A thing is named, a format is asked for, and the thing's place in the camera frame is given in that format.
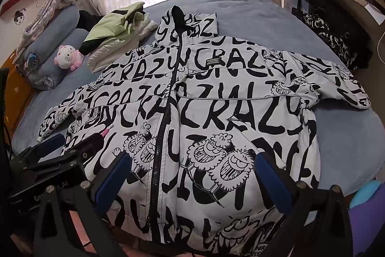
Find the jacket label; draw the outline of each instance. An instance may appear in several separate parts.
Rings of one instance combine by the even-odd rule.
[[[207,66],[215,66],[215,65],[220,65],[222,63],[222,58],[211,58],[211,59],[206,59],[206,67]]]

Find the metal screw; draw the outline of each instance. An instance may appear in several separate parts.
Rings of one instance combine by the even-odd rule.
[[[52,193],[55,190],[55,187],[53,185],[49,185],[45,190],[47,191],[47,193]]]
[[[297,187],[299,187],[301,189],[307,188],[307,186],[308,186],[304,181],[298,181],[295,184]]]
[[[341,193],[341,188],[338,185],[333,185],[332,191],[335,193]]]
[[[80,187],[83,188],[83,189],[89,188],[90,185],[91,185],[91,183],[90,183],[90,181],[88,181],[88,180],[85,180],[85,181],[83,181],[82,183],[80,183]]]

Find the black zipper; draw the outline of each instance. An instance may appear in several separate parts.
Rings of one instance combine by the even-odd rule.
[[[153,171],[151,176],[151,193],[150,193],[150,208],[148,220],[151,228],[151,238],[152,241],[160,242],[160,230],[158,226],[158,197],[159,197],[159,179],[160,179],[160,166],[162,161],[162,147],[163,147],[163,138],[166,131],[167,121],[170,114],[170,97],[171,89],[176,82],[176,75],[179,67],[180,55],[182,53],[182,32],[178,32],[179,46],[178,53],[176,56],[175,67],[173,70],[173,75],[170,81],[170,91],[167,96],[166,109],[164,111],[162,121],[160,122],[160,127],[158,135],[155,141],[155,154],[153,161]]]

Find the black and white garment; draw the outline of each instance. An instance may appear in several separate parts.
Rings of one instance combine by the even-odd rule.
[[[343,36],[333,33],[328,23],[317,14],[306,13],[302,21],[341,59],[348,69],[356,70],[357,53],[351,52],[343,40]]]
[[[334,98],[367,109],[368,96],[332,62],[218,36],[215,13],[174,6],[155,38],[50,109],[38,141],[71,113],[64,150],[113,124],[85,171],[93,179],[120,151],[132,157],[116,225],[203,254],[258,256],[284,217],[258,184],[256,154],[316,188],[311,107]]]

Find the folded blanket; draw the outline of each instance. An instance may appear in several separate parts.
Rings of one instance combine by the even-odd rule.
[[[136,49],[139,46],[139,42],[146,38],[151,31],[157,28],[157,24],[150,20],[149,14],[144,15],[145,20],[140,21],[138,26],[135,26],[133,37],[124,43],[120,48],[116,49],[116,46],[106,45],[102,48],[95,50],[89,57],[87,66],[92,73],[96,73],[108,67],[111,63],[117,60],[120,56]]]
[[[36,19],[26,26],[23,36],[20,39],[19,46],[16,48],[16,57],[12,63],[21,56],[25,48],[35,41],[43,32],[48,22],[52,19],[56,10],[66,8],[70,5],[76,5],[80,0],[46,0]]]

